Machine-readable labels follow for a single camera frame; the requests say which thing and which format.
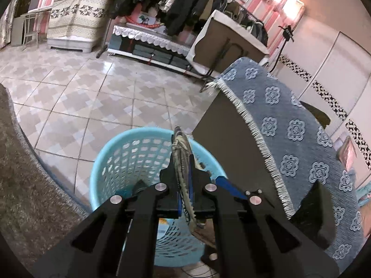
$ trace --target gray carpet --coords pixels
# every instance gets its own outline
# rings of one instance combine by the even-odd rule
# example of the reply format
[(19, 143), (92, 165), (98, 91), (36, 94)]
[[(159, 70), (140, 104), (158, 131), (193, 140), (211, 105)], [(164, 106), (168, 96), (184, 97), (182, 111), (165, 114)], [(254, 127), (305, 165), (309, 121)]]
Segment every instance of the gray carpet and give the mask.
[(30, 269), (87, 215), (38, 162), (0, 84), (0, 230), (10, 248)]

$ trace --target black jacket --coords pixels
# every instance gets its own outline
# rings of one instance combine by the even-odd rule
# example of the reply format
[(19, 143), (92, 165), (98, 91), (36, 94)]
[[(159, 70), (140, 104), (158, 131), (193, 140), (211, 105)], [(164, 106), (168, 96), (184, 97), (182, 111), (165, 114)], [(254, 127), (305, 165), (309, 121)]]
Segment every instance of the black jacket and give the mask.
[(191, 11), (193, 0), (175, 0), (166, 15), (165, 26), (170, 36), (179, 34)]

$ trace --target patterned cloth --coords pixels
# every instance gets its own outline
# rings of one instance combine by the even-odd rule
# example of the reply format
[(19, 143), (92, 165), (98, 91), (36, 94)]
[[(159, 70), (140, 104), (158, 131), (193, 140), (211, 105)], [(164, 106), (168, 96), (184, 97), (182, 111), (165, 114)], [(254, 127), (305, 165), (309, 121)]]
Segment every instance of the patterned cloth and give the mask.
[(110, 0), (54, 0), (47, 38), (103, 36)]
[(352, 180), (326, 132), (289, 88), (249, 58), (235, 61), (211, 85), (248, 124), (288, 218), (315, 181), (330, 191), (336, 237), (326, 253), (344, 271), (362, 244), (361, 213)]

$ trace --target wall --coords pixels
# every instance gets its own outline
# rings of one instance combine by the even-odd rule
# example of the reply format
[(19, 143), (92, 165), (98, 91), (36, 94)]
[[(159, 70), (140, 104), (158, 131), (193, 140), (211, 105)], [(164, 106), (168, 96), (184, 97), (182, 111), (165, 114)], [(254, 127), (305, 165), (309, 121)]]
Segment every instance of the wall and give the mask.
[(307, 16), (342, 31), (371, 52), (371, 17), (361, 0), (302, 0)]
[(274, 75), (301, 101), (331, 120), (333, 141), (352, 138), (357, 180), (371, 180), (371, 55), (345, 34), (304, 16), (287, 43)]

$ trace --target floor tile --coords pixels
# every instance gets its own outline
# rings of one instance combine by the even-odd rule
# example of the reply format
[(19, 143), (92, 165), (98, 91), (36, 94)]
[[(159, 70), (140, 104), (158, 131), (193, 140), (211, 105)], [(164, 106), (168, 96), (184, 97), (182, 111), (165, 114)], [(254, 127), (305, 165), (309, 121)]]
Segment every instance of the floor tile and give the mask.
[(209, 108), (213, 100), (217, 95), (216, 91), (209, 92), (205, 91), (203, 93), (197, 93), (195, 95), (189, 95), (191, 103), (193, 106), (193, 112), (196, 113), (205, 113)]
[(26, 100), (25, 105), (51, 111), (65, 88), (62, 85), (41, 82)]
[(132, 125), (133, 99), (99, 93), (90, 118)]
[(59, 183), (72, 193), (75, 190), (77, 159), (53, 155), (36, 149), (43, 162), (49, 166), (49, 170), (56, 176)]
[(43, 79), (43, 82), (68, 85), (76, 73), (77, 70), (74, 69), (56, 67)]
[(80, 72), (92, 72), (107, 74), (112, 66), (113, 61), (103, 61), (103, 60), (88, 60), (80, 69)]
[(52, 70), (52, 66), (30, 65), (20, 79), (30, 81), (42, 81)]
[(39, 82), (19, 79), (4, 79), (2, 84), (5, 88), (8, 88), (14, 103), (24, 104), (27, 98), (39, 85)]
[(21, 109), (22, 105), (21, 104), (14, 103), (13, 104), (13, 107), (14, 107), (14, 112), (17, 115), (18, 112), (19, 112), (19, 110)]
[(137, 78), (136, 66), (122, 66), (121, 64), (113, 63), (107, 75), (113, 75), (117, 77), (125, 77), (129, 80), (135, 80)]
[(70, 88), (80, 88), (85, 90), (99, 91), (104, 81), (105, 74), (93, 71), (79, 71), (68, 84)]
[(17, 120), (32, 147), (35, 147), (49, 114), (49, 111), (28, 106), (22, 106), (18, 112)]
[(164, 88), (135, 82), (134, 98), (166, 105)]
[(80, 70), (81, 67), (86, 63), (87, 59), (84, 56), (73, 55), (71, 52), (68, 51), (65, 57), (60, 58), (57, 63), (57, 66), (67, 69), (75, 69)]
[(131, 126), (90, 119), (82, 142), (83, 160), (94, 161), (103, 146), (114, 136), (131, 129)]
[(22, 77), (29, 68), (28, 63), (8, 63), (1, 69), (0, 76), (4, 78), (18, 79)]
[(157, 126), (171, 129), (167, 107), (134, 99), (133, 126)]
[(53, 111), (88, 118), (97, 92), (67, 87)]
[(170, 107), (180, 108), (186, 111), (192, 111), (193, 106), (189, 95), (181, 90), (165, 88), (166, 103)]
[(75, 195), (86, 205), (90, 206), (89, 180), (94, 162), (79, 160), (75, 183)]
[(52, 112), (36, 148), (71, 158), (78, 158), (88, 119)]
[(173, 107), (169, 107), (169, 113), (172, 128), (174, 129), (176, 126), (180, 126), (186, 134), (193, 132), (202, 117), (200, 114)]
[(134, 98), (135, 82), (121, 76), (107, 75), (100, 92)]

